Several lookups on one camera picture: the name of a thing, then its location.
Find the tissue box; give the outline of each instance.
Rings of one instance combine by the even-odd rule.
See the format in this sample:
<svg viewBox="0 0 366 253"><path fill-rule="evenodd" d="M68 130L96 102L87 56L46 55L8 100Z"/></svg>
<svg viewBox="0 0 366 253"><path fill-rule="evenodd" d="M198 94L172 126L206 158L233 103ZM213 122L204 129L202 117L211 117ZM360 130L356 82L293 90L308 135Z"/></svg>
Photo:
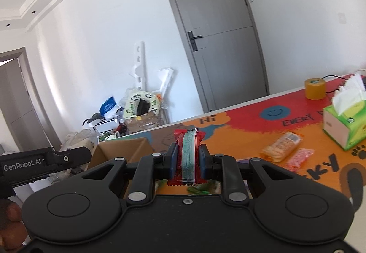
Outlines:
<svg viewBox="0 0 366 253"><path fill-rule="evenodd" d="M344 150L366 138L366 105L361 101L338 116L333 106L323 109L323 130Z"/></svg>

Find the table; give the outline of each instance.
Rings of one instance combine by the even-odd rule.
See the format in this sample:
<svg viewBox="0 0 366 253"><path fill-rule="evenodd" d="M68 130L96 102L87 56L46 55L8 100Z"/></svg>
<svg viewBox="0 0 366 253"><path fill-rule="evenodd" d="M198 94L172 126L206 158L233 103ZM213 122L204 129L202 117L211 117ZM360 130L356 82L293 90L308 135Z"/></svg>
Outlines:
<svg viewBox="0 0 366 253"><path fill-rule="evenodd" d="M342 82L342 79L327 82L327 91L336 89ZM323 132L323 108L331 104L332 96L330 93L322 100L309 100L303 89L294 89L122 138L145 137L156 152L166 152L175 141L175 129L197 127L206 133L202 143L211 154L226 154L239 160L257 157L282 132L299 133L304 136L299 147L315 152L298 174L352 198L356 214L346 240L360 252L366 252L363 240L366 205L362 204L366 185L366 140L344 151ZM164 186L159 193L185 194L186 186Z"/></svg>

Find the door frame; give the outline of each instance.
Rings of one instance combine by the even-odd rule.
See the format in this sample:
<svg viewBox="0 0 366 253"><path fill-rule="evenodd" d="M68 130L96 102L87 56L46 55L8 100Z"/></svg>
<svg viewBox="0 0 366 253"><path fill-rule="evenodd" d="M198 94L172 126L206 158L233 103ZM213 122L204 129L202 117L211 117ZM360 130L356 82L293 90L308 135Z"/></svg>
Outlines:
<svg viewBox="0 0 366 253"><path fill-rule="evenodd" d="M42 104L40 95L38 94L37 88L34 83L34 79L32 76L32 72L30 70L30 65L27 58L27 53L25 48L13 50L13 51L7 51L5 53L0 53L0 62L4 62L7 60L16 59L18 60L18 63L21 68L21 73L23 77L23 82L26 87L26 90L28 91L30 102L32 103L32 106L34 108L35 114L41 123L41 126L43 128L43 131L45 132L46 137L48 138L50 144L52 147L58 151L61 148L61 141L59 137L56 134L56 131L54 130L54 127L52 126L46 110ZM22 147L20 146L17 137L15 136L14 132L11 130L11 126L6 120L4 116L5 122L10 130L11 135L14 138L14 141L16 145L18 146L19 150L22 151Z"/></svg>
<svg viewBox="0 0 366 253"><path fill-rule="evenodd" d="M192 50L191 45L189 43L189 38L187 36L187 31L184 27L182 16L179 12L178 4L177 4L176 0L169 0L169 3L170 3L171 8L173 10L173 15L174 15L175 21L176 21L177 26L178 26L179 34L182 38L183 47L184 47L184 50L187 54L188 62L191 66L193 79L194 79L196 87L197 87L197 92L198 92L198 96L199 96L199 99L200 99L201 104L202 104L203 111L204 111L204 113L208 113L209 112L208 103L207 103L207 100L206 100L206 96L205 96L205 93L204 93L204 89L203 89L201 79L200 79L199 74L198 74L198 69L197 69L196 62L195 62L195 59L194 59L194 56L193 56L193 50ZM257 40L259 55L260 55L263 74L264 74L264 78L265 78L264 80L265 80L265 85L266 85L266 92L267 92L267 95L269 95L267 70L266 70L266 66L265 66L265 62L264 62L261 42L259 40L257 26L256 26L256 23L255 23L255 20L254 20L254 16L253 16L253 12L252 12L252 9L251 9L251 6L250 6L250 2L248 0L246 0L246 3L247 3L247 7L248 7L249 17L250 17L250 20L252 21L252 24L253 24L254 34L255 34L256 40Z"/></svg>

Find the barcode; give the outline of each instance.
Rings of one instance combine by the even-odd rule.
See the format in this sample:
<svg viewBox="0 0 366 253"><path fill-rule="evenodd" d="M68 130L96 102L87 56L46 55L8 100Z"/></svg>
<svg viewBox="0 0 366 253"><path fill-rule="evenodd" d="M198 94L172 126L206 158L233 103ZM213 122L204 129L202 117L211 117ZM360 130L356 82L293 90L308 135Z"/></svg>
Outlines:
<svg viewBox="0 0 366 253"><path fill-rule="evenodd" d="M299 137L296 134L290 134L287 138L293 140L293 142L297 142L299 140Z"/></svg>

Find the black cable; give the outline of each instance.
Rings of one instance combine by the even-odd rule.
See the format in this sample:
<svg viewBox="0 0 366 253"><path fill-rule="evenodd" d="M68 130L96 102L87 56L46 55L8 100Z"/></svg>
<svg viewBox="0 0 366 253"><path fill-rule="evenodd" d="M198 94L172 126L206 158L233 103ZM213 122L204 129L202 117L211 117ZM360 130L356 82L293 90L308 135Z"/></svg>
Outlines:
<svg viewBox="0 0 366 253"><path fill-rule="evenodd" d="M326 76L324 76L324 77L322 77L322 79L325 79L325 78L329 78L329 77L334 77L334 78L339 78L339 79L346 79L346 78L343 78L343 77L341 77L341 76L337 76L337 75L326 75Z"/></svg>

